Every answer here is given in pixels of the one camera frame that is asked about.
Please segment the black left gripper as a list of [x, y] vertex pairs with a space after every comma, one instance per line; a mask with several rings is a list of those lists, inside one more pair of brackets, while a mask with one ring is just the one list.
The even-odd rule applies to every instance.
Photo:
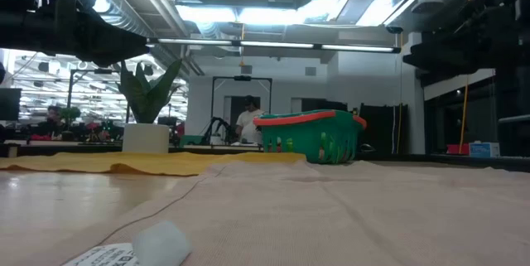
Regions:
[[148, 53], [147, 38], [89, 14], [95, 0], [0, 0], [0, 47], [75, 53], [112, 65]]

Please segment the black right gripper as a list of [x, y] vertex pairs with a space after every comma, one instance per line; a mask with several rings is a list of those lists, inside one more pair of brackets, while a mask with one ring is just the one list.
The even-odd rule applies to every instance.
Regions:
[[427, 44], [412, 46], [403, 62], [440, 75], [470, 75], [496, 65], [513, 65], [526, 48], [517, 0], [469, 0], [458, 18]]

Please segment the artificial plant white pot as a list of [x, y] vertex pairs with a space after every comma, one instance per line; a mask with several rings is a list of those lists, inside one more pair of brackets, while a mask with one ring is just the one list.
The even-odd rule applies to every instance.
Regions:
[[155, 124], [161, 110], [169, 104], [179, 88], [174, 81], [181, 69], [181, 60], [170, 64], [164, 74], [148, 81], [143, 68], [138, 65], [132, 73], [124, 61], [120, 67], [119, 92], [128, 102], [136, 121], [126, 124], [123, 132], [123, 152], [167, 154], [169, 152], [169, 127]]

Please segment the round background bush plant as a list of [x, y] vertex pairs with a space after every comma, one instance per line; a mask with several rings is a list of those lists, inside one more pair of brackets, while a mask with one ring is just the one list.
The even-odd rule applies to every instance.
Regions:
[[63, 141], [73, 141], [75, 139], [74, 133], [70, 130], [72, 123], [79, 118], [81, 111], [77, 107], [67, 107], [60, 110], [60, 119], [64, 122], [64, 130], [61, 132], [61, 139]]

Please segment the black panel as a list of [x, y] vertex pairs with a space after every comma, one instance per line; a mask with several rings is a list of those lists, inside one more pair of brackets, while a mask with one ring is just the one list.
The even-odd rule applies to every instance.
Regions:
[[407, 154], [409, 152], [408, 106], [372, 106], [361, 104], [360, 118], [366, 129], [359, 135], [359, 144], [367, 144], [380, 154]]

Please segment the red bin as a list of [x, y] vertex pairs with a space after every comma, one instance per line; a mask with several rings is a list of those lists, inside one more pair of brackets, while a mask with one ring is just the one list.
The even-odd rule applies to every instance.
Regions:
[[446, 153], [450, 155], [470, 155], [470, 146], [468, 143], [459, 144], [447, 144]]

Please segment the person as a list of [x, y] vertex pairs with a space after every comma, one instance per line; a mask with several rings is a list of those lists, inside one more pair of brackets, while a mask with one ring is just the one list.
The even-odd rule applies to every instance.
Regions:
[[46, 120], [38, 124], [37, 134], [54, 139], [59, 137], [63, 129], [64, 124], [61, 121], [60, 107], [54, 105], [49, 106]]
[[258, 107], [256, 99], [247, 95], [244, 98], [245, 110], [239, 115], [236, 122], [236, 133], [241, 143], [262, 143], [262, 134], [258, 131], [253, 120], [263, 115], [264, 112]]

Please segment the blue white box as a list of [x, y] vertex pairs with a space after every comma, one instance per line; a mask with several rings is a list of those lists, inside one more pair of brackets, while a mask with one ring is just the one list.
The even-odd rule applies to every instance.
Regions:
[[470, 156], [471, 157], [482, 157], [491, 158], [500, 156], [499, 143], [471, 143], [470, 144]]

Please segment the yellow cloth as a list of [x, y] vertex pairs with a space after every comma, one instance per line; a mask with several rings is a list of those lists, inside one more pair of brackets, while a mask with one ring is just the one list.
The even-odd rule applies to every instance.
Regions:
[[240, 154], [194, 154], [177, 152], [147, 154], [129, 152], [68, 153], [53, 156], [0, 158], [0, 171], [128, 173], [192, 177], [218, 163], [294, 163], [304, 161], [298, 153], [244, 152]]

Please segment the teal basket orange rim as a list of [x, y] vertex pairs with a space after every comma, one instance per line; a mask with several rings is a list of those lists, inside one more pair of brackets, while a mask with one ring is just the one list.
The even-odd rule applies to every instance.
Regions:
[[310, 163], [339, 164], [354, 159], [367, 122], [334, 109], [262, 115], [253, 120], [265, 152], [294, 152]]

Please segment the pale pink cloth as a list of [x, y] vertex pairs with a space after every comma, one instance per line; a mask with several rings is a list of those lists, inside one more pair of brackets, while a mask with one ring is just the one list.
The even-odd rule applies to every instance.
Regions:
[[530, 174], [226, 162], [17, 266], [61, 266], [168, 220], [182, 266], [530, 266]]

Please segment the white cloth label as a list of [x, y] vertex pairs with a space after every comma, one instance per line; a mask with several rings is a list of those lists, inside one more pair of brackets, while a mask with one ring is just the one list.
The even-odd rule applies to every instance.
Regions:
[[131, 243], [96, 246], [62, 266], [180, 266], [190, 253], [185, 234], [162, 221], [142, 230]]

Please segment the black vertical post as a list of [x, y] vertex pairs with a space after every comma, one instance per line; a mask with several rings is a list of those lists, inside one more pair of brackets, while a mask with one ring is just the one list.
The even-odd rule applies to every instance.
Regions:
[[530, 67], [518, 69], [518, 107], [522, 115], [528, 115], [518, 125], [518, 140], [520, 144], [520, 154], [530, 157]]

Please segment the black aluminium table frame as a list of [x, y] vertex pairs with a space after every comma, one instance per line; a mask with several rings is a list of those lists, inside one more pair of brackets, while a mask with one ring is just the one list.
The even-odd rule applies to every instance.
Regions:
[[[0, 143], [0, 157], [20, 156], [51, 156], [59, 152], [70, 153], [104, 153], [120, 152], [121, 146], [103, 145], [97, 143], [76, 143], [57, 141], [32, 141], [30, 144], [22, 144], [21, 141]], [[260, 148], [233, 147], [233, 146], [193, 146], [185, 148], [169, 148], [169, 153], [191, 152], [194, 154], [240, 154], [244, 152], [261, 152]], [[373, 162], [435, 162], [449, 165], [463, 166], [469, 168], [502, 169], [509, 172], [530, 173], [530, 158], [517, 157], [467, 157], [462, 155], [448, 154], [378, 154], [375, 152], [360, 152], [354, 157], [356, 160]]]

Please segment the black background rig frame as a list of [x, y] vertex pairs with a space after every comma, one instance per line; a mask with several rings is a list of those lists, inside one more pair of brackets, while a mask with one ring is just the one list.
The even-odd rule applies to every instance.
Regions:
[[[229, 80], [229, 77], [227, 77], [227, 76], [214, 76], [213, 79], [212, 79], [212, 90], [211, 90], [212, 99], [211, 99], [211, 104], [210, 104], [210, 117], [211, 117], [211, 119], [210, 119], [209, 127], [207, 128], [206, 133], [205, 133], [205, 135], [202, 138], [202, 142], [205, 143], [205, 144], [211, 145], [212, 144], [212, 137], [214, 135], [218, 134], [219, 128], [221, 126], [224, 126], [225, 135], [224, 135], [224, 138], [222, 139], [222, 142], [225, 142], [225, 143], [228, 143], [228, 144], [232, 144], [232, 143], [235, 143], [235, 142], [241, 143], [239, 141], [239, 136], [236, 133], [236, 122], [237, 122], [238, 118], [236, 119], [235, 125], [231, 125], [228, 122], [226, 122], [224, 119], [217, 118], [217, 117], [215, 117], [213, 115], [213, 112], [214, 112], [214, 94], [215, 94], [216, 89], [220, 87], [220, 85], [218, 85], [218, 86], [215, 85], [215, 82], [218, 79]], [[243, 97], [243, 111], [245, 110], [244, 98], [246, 96], [247, 95], [245, 95]], [[260, 108], [260, 102], [258, 101], [258, 98], [255, 97], [255, 96], [253, 96], [253, 97], [256, 99], [257, 105]], [[256, 127], [257, 127], [258, 131], [260, 131], [262, 133], [261, 128], [259, 126], [257, 126], [257, 125], [256, 125]], [[241, 143], [241, 144], [243, 144], [243, 145], [254, 145], [256, 143]]]

